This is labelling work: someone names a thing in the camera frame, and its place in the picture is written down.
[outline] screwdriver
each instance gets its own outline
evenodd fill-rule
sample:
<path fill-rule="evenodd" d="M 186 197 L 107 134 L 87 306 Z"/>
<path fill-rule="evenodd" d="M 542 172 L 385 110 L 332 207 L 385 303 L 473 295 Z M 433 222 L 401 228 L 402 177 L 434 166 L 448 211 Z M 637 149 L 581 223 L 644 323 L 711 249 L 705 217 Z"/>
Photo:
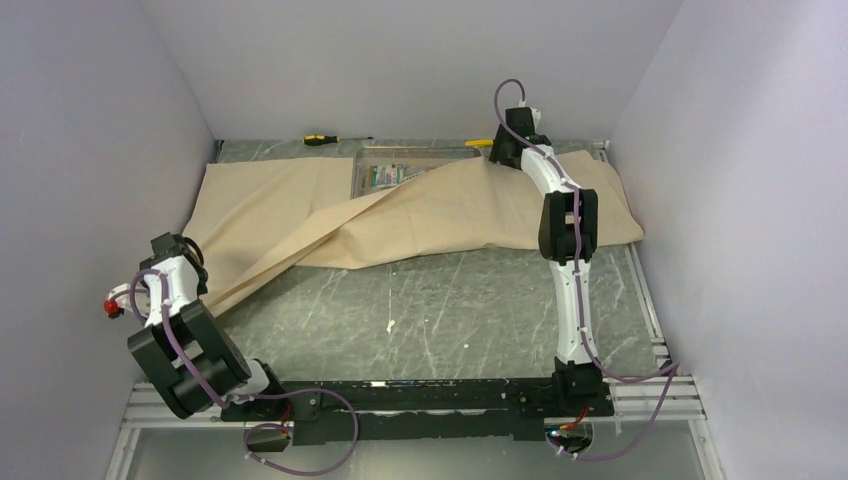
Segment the screwdriver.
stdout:
<path fill-rule="evenodd" d="M 374 137 L 358 137 L 346 138 L 345 140 L 372 140 Z M 339 136 L 331 135 L 307 135 L 303 137 L 303 144 L 309 147 L 317 147 L 319 145 L 329 145 L 331 143 L 339 143 L 342 139 Z"/>

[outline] gray wall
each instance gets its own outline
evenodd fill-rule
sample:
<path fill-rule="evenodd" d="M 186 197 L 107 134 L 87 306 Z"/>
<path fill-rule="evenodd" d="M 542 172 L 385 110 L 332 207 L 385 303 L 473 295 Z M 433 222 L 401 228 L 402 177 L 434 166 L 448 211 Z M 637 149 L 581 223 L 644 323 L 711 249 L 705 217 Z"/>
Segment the gray wall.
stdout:
<path fill-rule="evenodd" d="M 730 479 L 848 478 L 848 4 L 687 0 L 612 139 Z"/>
<path fill-rule="evenodd" d="M 143 1 L 215 136 L 253 139 L 490 138 L 510 76 L 548 135 L 609 138 L 681 2 Z"/>
<path fill-rule="evenodd" d="M 136 373 L 106 292 L 189 214 L 212 137 L 134 0 L 0 7 L 0 477 L 102 478 Z"/>

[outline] gray marble table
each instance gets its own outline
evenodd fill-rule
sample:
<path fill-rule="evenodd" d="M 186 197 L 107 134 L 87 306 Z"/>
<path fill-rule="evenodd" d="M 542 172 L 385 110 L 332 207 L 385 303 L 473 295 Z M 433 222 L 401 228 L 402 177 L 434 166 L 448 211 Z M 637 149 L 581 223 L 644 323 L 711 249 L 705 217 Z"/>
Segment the gray marble table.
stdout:
<path fill-rule="evenodd" d="M 460 140 L 382 140 L 306 147 L 226 141 L 219 162 L 353 157 L 364 145 L 456 146 Z M 557 153 L 591 142 L 557 142 Z M 590 303 L 603 363 L 625 375 L 656 369 L 626 247 L 599 248 Z M 547 376 L 557 314 L 538 252 L 490 248 L 360 270 L 294 267 L 220 318 L 248 357 L 284 380 Z"/>

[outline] beige cloth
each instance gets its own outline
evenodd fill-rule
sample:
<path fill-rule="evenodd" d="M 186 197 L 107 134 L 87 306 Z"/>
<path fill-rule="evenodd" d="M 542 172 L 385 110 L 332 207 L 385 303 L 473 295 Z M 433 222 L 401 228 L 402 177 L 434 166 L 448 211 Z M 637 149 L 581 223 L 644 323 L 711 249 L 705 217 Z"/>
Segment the beige cloth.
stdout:
<path fill-rule="evenodd" d="M 585 151 L 558 156 L 598 192 L 598 243 L 641 240 L 618 174 Z M 362 268 L 488 246 L 538 248 L 542 195 L 519 170 L 483 158 L 350 200 L 351 159 L 209 165 L 184 234 L 209 271 L 215 314 L 292 265 Z"/>

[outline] purple cable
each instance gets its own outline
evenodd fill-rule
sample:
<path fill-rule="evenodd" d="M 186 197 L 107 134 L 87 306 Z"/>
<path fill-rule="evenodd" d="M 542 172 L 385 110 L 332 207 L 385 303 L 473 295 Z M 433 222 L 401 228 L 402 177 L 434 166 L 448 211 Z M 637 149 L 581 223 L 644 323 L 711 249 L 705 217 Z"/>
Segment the purple cable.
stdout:
<path fill-rule="evenodd" d="M 548 154 L 545 153 L 541 148 L 537 147 L 536 145 L 534 145 L 533 143 L 528 141 L 526 138 L 519 135 L 515 130 L 511 129 L 506 124 L 506 121 L 504 121 L 503 115 L 501 115 L 501 109 L 498 106 L 498 96 L 500 96 L 501 89 L 503 89 L 503 87 L 506 86 L 509 83 L 514 83 L 514 84 L 518 85 L 518 88 L 521 89 L 521 100 L 523 101 L 525 99 L 524 85 L 522 85 L 521 82 L 519 80 L 515 79 L 515 78 L 508 78 L 508 79 L 504 80 L 503 82 L 501 82 L 501 84 L 498 85 L 498 88 L 495 89 L 495 114 L 498 116 L 498 122 L 500 122 L 501 126 L 503 126 L 504 129 L 507 132 L 509 132 L 510 135 L 512 135 L 516 140 L 523 143 L 528 148 L 532 149 L 533 151 L 535 151 L 536 153 L 541 155 L 542 158 L 547 160 L 548 163 L 550 163 L 554 167 L 554 169 L 556 169 L 557 173 L 559 174 L 560 179 L 563 180 L 563 185 L 574 191 L 574 206 L 573 206 L 574 235 L 576 237 L 576 243 L 577 243 L 577 245 L 576 245 L 577 248 L 576 248 L 575 253 L 574 253 L 574 259 L 575 259 L 574 260 L 574 274 L 580 275 L 580 252 L 583 249 L 583 242 L 582 242 L 582 238 L 580 237 L 580 216 L 579 216 L 579 213 L 580 213 L 580 188 L 577 187 L 577 185 L 574 185 L 574 184 L 565 180 L 565 172 L 562 170 L 562 167 L 560 166 L 559 162 L 556 161 L 556 159 L 549 157 Z M 651 427 L 654 425 L 654 421 L 656 420 L 657 415 L 659 415 L 660 408 L 662 407 L 662 404 L 665 401 L 665 397 L 666 397 L 666 394 L 668 393 L 668 389 L 669 389 L 669 387 L 671 387 L 671 381 L 674 378 L 674 374 L 677 372 L 677 368 L 680 366 L 680 364 L 677 363 L 677 362 L 674 362 L 674 363 L 672 363 L 672 364 L 670 364 L 670 365 L 668 365 L 664 368 L 659 369 L 658 371 L 656 371 L 656 372 L 654 372 L 650 375 L 645 375 L 645 376 L 641 376 L 641 377 L 622 377 L 622 376 L 616 375 L 616 374 L 610 372 L 609 370 L 607 370 L 606 368 L 604 368 L 604 366 L 601 365 L 600 359 L 598 359 L 598 357 L 589 348 L 589 339 L 587 338 L 586 332 L 585 332 L 586 318 L 585 318 L 585 312 L 584 312 L 584 306 L 583 306 L 582 283 L 583 282 L 581 282 L 579 280 L 579 278 L 574 283 L 577 287 L 577 317 L 579 319 L 579 324 L 580 324 L 580 338 L 583 342 L 583 348 L 586 349 L 586 353 L 589 355 L 589 358 L 592 359 L 592 363 L 594 363 L 595 366 L 598 367 L 598 370 L 600 370 L 607 377 L 618 380 L 619 382 L 622 382 L 622 383 L 639 383 L 639 382 L 643 382 L 643 381 L 651 379 L 651 378 L 659 377 L 661 375 L 668 375 L 668 380 L 666 381 L 666 386 L 663 389 L 662 394 L 660 395 L 659 401 L 657 402 L 657 408 L 654 409 L 654 413 L 653 413 L 653 415 L 651 415 L 651 419 L 648 421 L 648 424 L 645 426 L 645 428 L 642 430 L 642 432 L 636 437 L 634 442 L 631 443 L 630 445 L 628 445 L 627 448 L 625 448 L 621 452 L 617 452 L 617 453 L 611 454 L 611 455 L 606 455 L 606 456 L 603 456 L 603 457 L 586 458 L 587 461 L 612 460 L 612 459 L 618 458 L 622 455 L 625 455 L 625 454 L 629 453 L 631 450 L 633 450 L 634 448 L 636 448 L 636 446 L 639 445 L 639 442 L 641 442 L 642 439 L 645 438 L 645 435 L 647 435 L 648 432 L 651 430 Z"/>
<path fill-rule="evenodd" d="M 200 373 L 200 370 L 197 369 L 197 367 L 194 365 L 194 362 L 192 362 L 191 358 L 189 358 L 188 354 L 185 353 L 185 350 L 183 350 L 183 348 L 180 346 L 180 343 L 177 341 L 177 337 L 174 335 L 174 331 L 171 328 L 171 315 L 170 315 L 170 311 L 169 311 L 170 306 L 166 303 L 166 300 L 168 299 L 169 292 L 168 292 L 168 278 L 167 278 L 167 275 L 165 273 L 163 273 L 159 270 L 154 270 L 154 269 L 148 268 L 148 269 L 140 270 L 138 273 L 135 274 L 132 282 L 130 282 L 130 288 L 129 288 L 130 306 L 133 307 L 133 313 L 135 313 L 135 315 L 139 318 L 139 320 L 141 320 L 142 323 L 144 323 L 144 321 L 146 319 L 144 318 L 143 315 L 141 315 L 141 312 L 138 310 L 138 306 L 135 305 L 135 292 L 136 292 L 136 289 L 138 288 L 138 283 L 141 281 L 142 278 L 144 278 L 145 275 L 156 275 L 159 279 L 160 285 L 162 286 L 162 326 L 164 327 L 164 330 L 165 330 L 165 336 L 168 338 L 168 343 L 171 344 L 171 348 L 174 350 L 174 352 L 176 352 L 177 356 L 180 358 L 180 360 L 182 360 L 183 365 L 185 365 L 185 367 L 188 369 L 189 373 L 191 373 L 192 377 L 194 377 L 195 381 L 197 381 L 198 385 L 200 385 L 200 388 L 202 388 L 203 391 L 206 392 L 206 394 L 209 396 L 209 398 L 213 402 L 215 402 L 216 405 L 221 407 L 221 409 L 227 408 L 228 406 L 230 406 L 230 402 L 227 402 L 223 398 L 221 398 L 221 396 L 218 395 L 218 392 L 216 392 L 215 389 L 212 388 L 212 386 L 209 384 L 209 382 L 207 382 L 206 379 L 203 378 L 203 375 Z M 278 465 L 274 462 L 270 462 L 270 461 L 260 457 L 259 455 L 256 455 L 255 453 L 251 452 L 250 448 L 248 447 L 247 441 L 250 438 L 250 435 L 252 435 L 255 431 L 260 430 L 260 429 L 266 429 L 266 428 L 275 428 L 275 429 L 281 430 L 281 431 L 288 431 L 286 427 L 284 427 L 282 425 L 273 424 L 273 423 L 263 423 L 263 424 L 257 425 L 255 427 L 245 431 L 244 437 L 243 437 L 243 443 L 244 443 L 245 451 L 248 453 L 248 456 L 250 458 L 252 458 L 253 460 L 256 460 L 259 463 L 262 463 L 263 465 L 267 465 L 267 466 L 269 466 L 269 467 L 271 467 L 275 470 L 279 470 L 283 473 L 288 473 L 290 475 L 297 475 L 297 476 L 301 476 L 301 477 L 316 477 L 316 476 L 319 476 L 319 475 L 323 475 L 325 473 L 329 473 L 329 472 L 339 468 L 342 464 L 344 464 L 344 462 L 347 461 L 348 458 L 350 458 L 350 456 L 353 454 L 353 449 L 356 447 L 356 441 L 359 438 L 359 419 L 356 417 L 356 411 L 353 409 L 353 405 L 351 405 L 350 402 L 348 402 L 346 398 L 342 397 L 338 393 L 333 392 L 331 390 L 326 390 L 326 389 L 323 389 L 323 388 L 306 388 L 306 389 L 303 389 L 303 390 L 297 390 L 297 391 L 294 391 L 294 392 L 283 393 L 283 394 L 279 394 L 279 395 L 261 395 L 261 394 L 260 395 L 244 395 L 244 396 L 242 396 L 242 398 L 243 399 L 255 399 L 255 400 L 282 400 L 282 399 L 285 399 L 285 398 L 294 397 L 296 395 L 303 395 L 305 393 L 323 393 L 323 394 L 326 394 L 326 395 L 333 396 L 333 397 L 339 399 L 345 405 L 345 407 L 347 407 L 348 411 L 350 412 L 350 415 L 353 417 L 353 440 L 351 441 L 350 447 L 347 449 L 345 454 L 342 455 L 342 458 L 339 459 L 338 462 L 334 463 L 333 465 L 331 465 L 331 466 L 329 466 L 325 469 L 317 470 L 317 471 L 314 471 L 314 472 L 304 472 L 304 471 L 300 471 L 300 470 L 292 470 L 292 469 L 286 468 L 282 465 Z"/>
<path fill-rule="evenodd" d="M 159 284 L 162 287 L 162 326 L 165 328 L 165 336 L 168 337 L 168 343 L 171 344 L 171 348 L 176 352 L 177 356 L 182 360 L 183 365 L 188 369 L 191 376 L 197 381 L 197 384 L 200 385 L 200 388 L 209 395 L 209 398 L 215 402 L 215 405 L 218 405 L 222 409 L 230 406 L 229 402 L 224 401 L 218 392 L 212 388 L 212 385 L 209 385 L 209 382 L 203 378 L 203 375 L 200 373 L 200 370 L 194 365 L 194 362 L 191 361 L 191 358 L 188 357 L 188 354 L 185 353 L 185 350 L 180 346 L 180 342 L 177 341 L 176 335 L 174 335 L 174 330 L 171 328 L 171 315 L 170 315 L 170 307 L 166 303 L 168 299 L 168 276 L 159 271 L 154 270 L 152 268 L 146 268 L 144 270 L 139 270 L 138 273 L 133 277 L 132 282 L 130 283 L 130 306 L 133 309 L 133 313 L 136 314 L 140 319 L 144 319 L 144 316 L 141 315 L 141 312 L 138 310 L 138 306 L 135 303 L 135 290 L 138 286 L 138 282 L 144 278 L 145 275 L 156 275 L 159 278 Z"/>
<path fill-rule="evenodd" d="M 319 475 L 324 475 L 325 473 L 330 473 L 333 470 L 342 466 L 347 461 L 347 459 L 350 458 L 350 456 L 353 454 L 353 449 L 356 448 L 357 439 L 359 438 L 359 419 L 356 417 L 356 411 L 353 409 L 353 405 L 351 405 L 350 402 L 347 401 L 347 399 L 345 399 L 344 397 L 342 397 L 338 393 L 336 393 L 332 390 L 326 390 L 326 389 L 323 389 L 323 388 L 306 388 L 306 389 L 303 389 L 303 390 L 297 390 L 297 391 L 290 392 L 290 393 L 282 393 L 282 394 L 279 394 L 279 395 L 253 395 L 252 398 L 255 398 L 257 400 L 282 400 L 284 398 L 290 398 L 290 397 L 293 397 L 293 396 L 296 396 L 296 395 L 302 395 L 304 393 L 323 393 L 323 394 L 335 397 L 339 401 L 341 401 L 344 404 L 344 406 L 347 408 L 348 412 L 350 412 L 350 416 L 353 418 L 353 440 L 350 442 L 350 446 L 348 447 L 347 451 L 345 451 L 344 455 L 342 455 L 342 458 L 340 458 L 336 463 L 330 465 L 327 468 L 324 468 L 324 469 L 321 469 L 321 470 L 316 470 L 314 472 L 304 472 L 302 470 L 293 470 L 291 468 L 286 468 L 282 465 L 276 464 L 272 461 L 269 461 L 265 458 L 260 457 L 259 455 L 255 454 L 255 453 L 251 452 L 250 447 L 248 446 L 247 442 L 248 442 L 248 439 L 250 439 L 250 436 L 254 432 L 256 432 L 258 430 L 265 430 L 265 429 L 273 429 L 273 430 L 278 430 L 278 431 L 281 431 L 281 432 L 288 432 L 289 431 L 288 427 L 284 427 L 284 426 L 278 425 L 276 423 L 263 423 L 263 424 L 257 425 L 255 427 L 247 430 L 246 432 L 244 432 L 244 437 L 242 437 L 242 444 L 244 445 L 244 451 L 247 453 L 247 457 L 249 457 L 249 458 L 251 458 L 251 459 L 253 459 L 253 460 L 255 460 L 255 461 L 257 461 L 257 462 L 259 462 L 263 465 L 269 466 L 269 467 L 273 468 L 274 470 L 278 470 L 278 471 L 283 472 L 283 473 L 288 473 L 289 475 L 297 475 L 297 476 L 300 476 L 300 477 L 317 477 Z"/>

